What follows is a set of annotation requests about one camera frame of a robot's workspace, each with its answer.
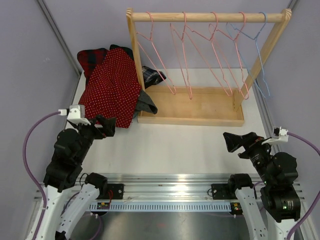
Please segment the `red polka dot skirt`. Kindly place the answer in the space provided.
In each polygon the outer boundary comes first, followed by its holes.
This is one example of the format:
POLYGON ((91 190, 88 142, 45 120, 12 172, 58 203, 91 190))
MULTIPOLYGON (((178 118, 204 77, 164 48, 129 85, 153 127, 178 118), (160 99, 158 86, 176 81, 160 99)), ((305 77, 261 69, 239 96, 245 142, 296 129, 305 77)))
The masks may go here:
POLYGON ((134 60, 121 48, 108 50, 102 64, 95 67, 79 104, 85 117, 116 118, 116 127, 129 128, 141 91, 134 60))

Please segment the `grey dotted skirt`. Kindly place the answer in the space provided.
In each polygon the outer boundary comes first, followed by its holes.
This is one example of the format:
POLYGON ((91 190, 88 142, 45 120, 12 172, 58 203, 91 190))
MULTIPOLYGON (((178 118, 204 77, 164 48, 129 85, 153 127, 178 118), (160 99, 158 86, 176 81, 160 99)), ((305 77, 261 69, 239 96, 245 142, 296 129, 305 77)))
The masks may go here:
POLYGON ((158 113, 158 108, 156 107, 155 103, 152 101, 151 97, 143 90, 141 90, 139 93, 133 113, 133 118, 137 117, 141 111, 153 115, 158 113))

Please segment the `pink hanger of grey skirt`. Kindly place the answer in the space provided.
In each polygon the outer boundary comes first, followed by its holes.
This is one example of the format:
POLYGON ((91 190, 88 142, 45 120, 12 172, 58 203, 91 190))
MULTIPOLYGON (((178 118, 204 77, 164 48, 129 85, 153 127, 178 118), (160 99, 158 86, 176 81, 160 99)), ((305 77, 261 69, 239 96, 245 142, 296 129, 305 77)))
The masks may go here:
POLYGON ((230 87, 229 82, 227 81, 227 79, 226 79, 226 77, 225 77, 225 72, 224 72, 224 70, 223 70, 223 67, 222 67, 220 58, 219 58, 219 56, 218 56, 218 54, 217 54, 217 52, 219 52, 219 54, 222 56, 223 60, 226 59, 225 56, 224 56, 224 54, 223 54, 223 51, 222 51, 220 45, 218 44, 217 39, 216 39, 216 37, 215 37, 215 33, 216 33, 217 30, 218 30, 219 20, 218 20, 217 14, 216 14, 214 11, 212 11, 211 14, 213 14, 213 15, 215 16, 215 25, 213 25, 212 23, 210 23, 210 24, 208 25, 208 30, 209 30, 209 32, 210 32, 210 34, 211 34, 210 42, 211 42, 211 46, 212 46, 213 52, 214 52, 214 54, 215 54, 215 58, 216 58, 216 60, 217 60, 217 62, 218 62, 218 65, 219 65, 221 74, 222 74, 222 79, 223 79, 223 81, 226 83, 226 85, 227 85, 227 87, 228 87, 228 90, 229 90, 229 92, 227 92, 226 90, 225 90, 225 92, 226 92, 227 96, 230 97, 230 96, 233 95, 233 91, 232 91, 232 89, 231 89, 231 87, 230 87))

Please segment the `navy white plaid skirt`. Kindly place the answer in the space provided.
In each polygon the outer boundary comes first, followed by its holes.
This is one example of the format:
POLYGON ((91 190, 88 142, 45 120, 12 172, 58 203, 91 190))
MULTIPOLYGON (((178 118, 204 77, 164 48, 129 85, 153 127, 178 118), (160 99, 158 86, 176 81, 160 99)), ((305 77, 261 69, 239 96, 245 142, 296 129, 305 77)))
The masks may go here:
POLYGON ((158 72, 147 66, 142 66, 142 76, 145 89, 157 85, 167 78, 162 71, 158 72))

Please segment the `red plaid skirt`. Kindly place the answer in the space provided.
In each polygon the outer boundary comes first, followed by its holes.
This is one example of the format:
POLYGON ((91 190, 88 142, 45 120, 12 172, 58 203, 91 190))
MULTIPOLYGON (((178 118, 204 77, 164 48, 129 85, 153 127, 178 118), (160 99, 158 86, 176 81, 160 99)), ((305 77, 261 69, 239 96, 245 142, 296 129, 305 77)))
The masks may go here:
POLYGON ((103 63, 107 53, 108 50, 105 48, 81 50, 77 53, 77 60, 87 80, 90 79, 96 66, 103 63))

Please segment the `pink hanger of green skirt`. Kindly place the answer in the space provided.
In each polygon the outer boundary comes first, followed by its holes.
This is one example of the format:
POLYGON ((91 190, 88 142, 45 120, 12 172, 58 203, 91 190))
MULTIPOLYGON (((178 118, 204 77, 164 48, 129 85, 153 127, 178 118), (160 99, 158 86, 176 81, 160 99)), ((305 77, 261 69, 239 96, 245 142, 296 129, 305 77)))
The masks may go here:
POLYGON ((150 32, 149 32, 149 37, 143 35, 142 33, 140 33, 139 31, 136 31, 136 35, 139 35, 141 37, 143 37, 144 39, 146 39, 148 42, 150 42, 158 60, 160 61, 162 67, 163 67, 163 70, 165 72, 165 76, 166 76, 166 79, 162 76, 162 74, 160 73, 159 69, 156 67, 156 65, 154 64, 154 62, 152 61, 152 59, 150 58, 150 56, 148 55, 148 53, 146 52, 146 50, 142 47, 142 45, 140 44, 139 41, 137 41, 137 44, 138 46, 141 48, 141 50, 144 52, 144 54, 146 55, 146 57, 148 58, 148 60, 150 61, 150 63, 153 65, 153 67, 155 68, 156 72, 159 74, 160 78, 164 81, 164 83, 166 84, 166 86, 168 87, 169 91, 173 94, 173 95, 176 95, 177 94, 177 89, 174 85, 174 82, 173 80, 169 77, 169 73, 168 73, 168 70, 167 68, 165 67, 165 64, 154 44, 154 39, 153 39, 153 33, 154 33, 154 18, 153 18, 153 15, 149 12, 149 11, 146 11, 146 13, 148 14, 149 16, 149 19, 151 21, 151 28, 150 28, 150 32))

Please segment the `blue wire hanger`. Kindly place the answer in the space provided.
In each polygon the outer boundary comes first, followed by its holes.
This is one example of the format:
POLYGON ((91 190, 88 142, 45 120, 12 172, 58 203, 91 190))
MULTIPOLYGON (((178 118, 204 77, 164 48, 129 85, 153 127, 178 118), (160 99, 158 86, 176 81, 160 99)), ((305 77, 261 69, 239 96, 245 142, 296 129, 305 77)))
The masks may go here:
MULTIPOLYGON (((257 51, 257 54, 258 54, 258 60, 259 60, 260 66, 261 66, 262 81, 264 82, 264 85, 265 85, 265 87, 266 87, 267 96, 270 97, 271 94, 270 94, 270 90, 269 90, 268 83, 267 83, 266 78, 265 78, 264 64, 263 64, 263 61, 262 61, 261 51, 260 51, 260 48, 259 48, 259 45, 258 45, 258 38, 259 38, 262 30, 264 29, 264 27, 265 27, 266 24, 267 24, 268 17, 267 17, 267 14, 266 14, 265 12, 259 12, 259 13, 260 13, 260 14, 263 14, 263 16, 264 16, 264 23, 263 23, 263 26, 260 28, 260 30, 256 33, 256 35, 255 35, 254 37, 246 34, 246 33, 243 32, 242 30, 240 30, 239 28, 235 27, 232 23, 227 22, 225 26, 226 26, 227 33, 228 33, 228 35, 229 35, 230 37, 233 37, 233 35, 232 35, 231 31, 229 30, 229 26, 231 26, 235 31, 238 31, 238 33, 246 36, 248 39, 254 41, 255 48, 256 48, 256 51, 257 51)), ((244 66, 245 66, 246 69, 247 69, 248 75, 253 79, 254 85, 257 87, 257 89, 259 90, 259 92, 260 92, 260 94, 262 95, 262 97, 263 97, 263 98, 266 98, 265 93, 261 90, 261 88, 260 88, 260 86, 259 86, 259 83, 258 83, 258 81, 257 81, 257 78, 256 78, 256 77, 253 77, 252 71, 249 70, 249 67, 248 67, 248 65, 247 65, 244 57, 242 56, 241 52, 239 52, 239 56, 240 56, 240 59, 242 60, 242 62, 244 63, 244 66)))

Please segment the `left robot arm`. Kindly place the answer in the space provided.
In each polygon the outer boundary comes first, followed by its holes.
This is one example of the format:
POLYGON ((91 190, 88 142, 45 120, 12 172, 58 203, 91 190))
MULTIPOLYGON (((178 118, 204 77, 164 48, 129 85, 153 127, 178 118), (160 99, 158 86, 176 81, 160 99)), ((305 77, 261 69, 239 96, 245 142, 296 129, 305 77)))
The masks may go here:
POLYGON ((30 175, 42 195, 42 206, 27 235, 29 240, 68 240, 90 203, 106 197, 109 191, 107 178, 91 173, 76 199, 65 208, 93 141, 113 137, 116 128, 116 118, 102 115, 92 119, 70 119, 68 122, 72 127, 58 134, 43 185, 30 175))

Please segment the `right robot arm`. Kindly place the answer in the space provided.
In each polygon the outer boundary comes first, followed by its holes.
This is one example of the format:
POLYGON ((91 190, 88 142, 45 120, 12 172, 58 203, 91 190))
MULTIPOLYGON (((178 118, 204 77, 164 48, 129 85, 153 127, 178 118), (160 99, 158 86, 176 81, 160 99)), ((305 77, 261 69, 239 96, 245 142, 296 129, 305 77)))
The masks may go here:
POLYGON ((317 153, 320 150, 305 138, 281 127, 274 129, 274 136, 264 138, 255 132, 245 135, 223 133, 227 151, 233 153, 243 147, 244 152, 239 153, 238 157, 251 161, 264 184, 260 189, 260 198, 266 211, 267 223, 264 223, 260 209, 254 203, 256 186, 251 177, 246 173, 232 174, 227 183, 227 193, 239 201, 252 240, 292 240, 295 231, 320 200, 317 195, 307 212, 301 215, 301 200, 293 186, 298 178, 297 160, 286 152, 272 155, 271 148, 294 137, 317 153))

